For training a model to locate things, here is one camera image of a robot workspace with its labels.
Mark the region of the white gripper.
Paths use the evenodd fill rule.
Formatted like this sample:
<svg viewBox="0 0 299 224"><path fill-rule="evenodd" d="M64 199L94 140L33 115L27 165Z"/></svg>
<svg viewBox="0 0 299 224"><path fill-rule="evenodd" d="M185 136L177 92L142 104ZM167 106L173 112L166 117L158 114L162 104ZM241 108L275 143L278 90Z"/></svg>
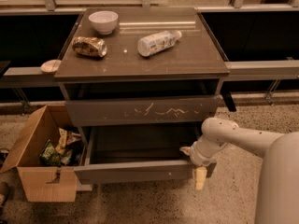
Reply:
<svg viewBox="0 0 299 224"><path fill-rule="evenodd" d="M214 155L225 147L225 143L210 141L205 137L200 137L191 147L181 147L179 149L185 155L190 156L192 163L198 167L193 170L192 174L196 190L201 190L206 181L207 169L200 166L208 166L212 163Z"/></svg>

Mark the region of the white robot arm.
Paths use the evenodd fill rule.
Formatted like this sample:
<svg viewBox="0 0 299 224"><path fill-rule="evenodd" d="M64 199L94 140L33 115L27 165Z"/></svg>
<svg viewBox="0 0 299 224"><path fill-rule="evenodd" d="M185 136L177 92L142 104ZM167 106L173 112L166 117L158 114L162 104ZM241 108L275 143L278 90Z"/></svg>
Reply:
<svg viewBox="0 0 299 224"><path fill-rule="evenodd" d="M180 149L196 167L193 177L198 189L213 156L233 144L263 159L254 224L299 224L299 132L245 129L218 118L206 119L201 131L197 141Z"/></svg>

